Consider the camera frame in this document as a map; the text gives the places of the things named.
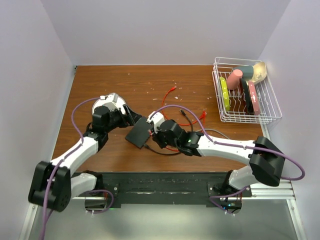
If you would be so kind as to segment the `black network switch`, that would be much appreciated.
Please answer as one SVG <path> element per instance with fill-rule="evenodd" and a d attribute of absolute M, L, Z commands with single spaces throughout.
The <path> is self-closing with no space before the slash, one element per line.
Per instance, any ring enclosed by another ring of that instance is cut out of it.
<path fill-rule="evenodd" d="M 152 123 L 147 122 L 146 117 L 141 117 L 125 136 L 125 139 L 135 147 L 141 149 L 150 138 L 153 126 Z"/>

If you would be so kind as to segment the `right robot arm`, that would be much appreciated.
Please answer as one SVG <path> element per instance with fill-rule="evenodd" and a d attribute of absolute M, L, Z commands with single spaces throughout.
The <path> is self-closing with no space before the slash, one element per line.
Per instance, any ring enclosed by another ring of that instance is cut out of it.
<path fill-rule="evenodd" d="M 277 187 L 282 178 L 285 159 L 282 152 L 267 138 L 232 140 L 213 137 L 197 131 L 185 131 L 174 120 L 157 123 L 151 129 L 153 141 L 160 148 L 174 147 L 186 156 L 220 157 L 244 164 L 230 170 L 216 191 L 235 196 L 252 184 Z"/>

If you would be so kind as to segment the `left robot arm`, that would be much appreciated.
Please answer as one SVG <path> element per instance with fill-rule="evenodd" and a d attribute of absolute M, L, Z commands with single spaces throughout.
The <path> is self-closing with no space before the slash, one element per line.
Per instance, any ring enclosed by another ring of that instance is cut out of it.
<path fill-rule="evenodd" d="M 91 123 L 73 147 L 49 162 L 41 161 L 36 165 L 28 201 L 44 209 L 62 212 L 74 197 L 87 193 L 99 196 L 105 192 L 102 174 L 90 170 L 77 176 L 74 173 L 105 146 L 109 132 L 134 126 L 141 118 L 142 115 L 127 104 L 114 109 L 105 105 L 95 107 Z"/>

